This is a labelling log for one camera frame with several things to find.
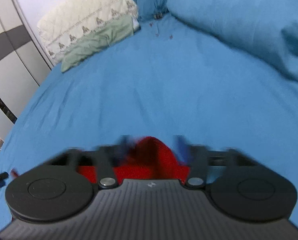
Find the red knit sweater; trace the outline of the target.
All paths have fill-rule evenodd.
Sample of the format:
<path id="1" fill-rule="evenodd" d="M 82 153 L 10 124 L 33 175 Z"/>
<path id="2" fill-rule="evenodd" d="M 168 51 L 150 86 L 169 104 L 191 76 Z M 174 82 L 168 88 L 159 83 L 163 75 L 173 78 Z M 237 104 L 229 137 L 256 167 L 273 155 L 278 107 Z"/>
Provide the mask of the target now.
<path id="1" fill-rule="evenodd" d="M 172 150 L 155 137 L 143 137 L 134 143 L 120 166 L 114 167 L 119 184 L 124 179 L 157 180 L 178 179 L 185 183 L 189 173 L 187 164 L 178 160 Z M 41 165 L 70 166 L 78 174 L 97 184 L 94 152 L 68 148 Z"/>

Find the blue bed sheet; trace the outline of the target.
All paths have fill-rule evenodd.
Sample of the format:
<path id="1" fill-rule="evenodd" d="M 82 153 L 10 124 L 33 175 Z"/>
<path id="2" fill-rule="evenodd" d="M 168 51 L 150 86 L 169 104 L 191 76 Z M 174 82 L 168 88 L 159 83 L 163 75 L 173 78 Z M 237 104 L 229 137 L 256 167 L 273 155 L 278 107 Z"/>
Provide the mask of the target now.
<path id="1" fill-rule="evenodd" d="M 172 15 L 66 73 L 55 66 L 7 136 L 0 173 L 122 135 L 236 148 L 298 192 L 298 82 Z M 298 200 L 291 220 L 298 226 Z"/>

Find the white wardrobe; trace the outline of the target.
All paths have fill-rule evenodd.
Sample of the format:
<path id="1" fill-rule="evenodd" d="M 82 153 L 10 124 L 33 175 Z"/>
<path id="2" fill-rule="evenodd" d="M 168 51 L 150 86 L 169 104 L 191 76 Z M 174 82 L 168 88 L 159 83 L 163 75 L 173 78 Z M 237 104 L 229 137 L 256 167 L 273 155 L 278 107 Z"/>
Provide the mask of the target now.
<path id="1" fill-rule="evenodd" d="M 0 0 L 0 138 L 4 140 L 52 65 L 16 0 Z"/>

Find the green pillow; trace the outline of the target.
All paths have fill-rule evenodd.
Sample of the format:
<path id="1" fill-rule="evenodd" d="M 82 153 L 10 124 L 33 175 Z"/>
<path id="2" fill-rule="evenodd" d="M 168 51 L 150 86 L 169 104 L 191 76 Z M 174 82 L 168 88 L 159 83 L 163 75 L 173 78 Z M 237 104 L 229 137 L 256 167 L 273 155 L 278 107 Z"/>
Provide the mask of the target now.
<path id="1" fill-rule="evenodd" d="M 79 65 L 88 57 L 99 53 L 106 48 L 134 35 L 140 29 L 137 18 L 131 15 L 123 15 L 106 24 L 97 31 L 92 31 L 81 41 L 78 41 L 61 61 L 61 72 Z"/>

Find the cream quilted headboard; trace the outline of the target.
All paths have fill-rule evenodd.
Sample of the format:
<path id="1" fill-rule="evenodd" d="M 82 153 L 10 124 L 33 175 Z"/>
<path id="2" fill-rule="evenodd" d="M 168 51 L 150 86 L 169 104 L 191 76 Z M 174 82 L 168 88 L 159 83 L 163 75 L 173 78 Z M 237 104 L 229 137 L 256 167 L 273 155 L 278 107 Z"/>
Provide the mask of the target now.
<path id="1" fill-rule="evenodd" d="M 122 15 L 138 16 L 133 0 L 65 0 L 38 21 L 41 44 L 57 64 L 85 35 Z"/>

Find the blue folded duvet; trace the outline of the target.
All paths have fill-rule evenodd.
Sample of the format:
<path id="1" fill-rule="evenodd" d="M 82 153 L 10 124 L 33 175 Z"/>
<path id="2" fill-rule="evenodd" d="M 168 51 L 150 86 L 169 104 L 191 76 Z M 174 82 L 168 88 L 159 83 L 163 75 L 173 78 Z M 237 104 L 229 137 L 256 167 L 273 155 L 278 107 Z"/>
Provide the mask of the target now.
<path id="1" fill-rule="evenodd" d="M 298 0 L 167 0 L 167 8 L 298 82 Z"/>

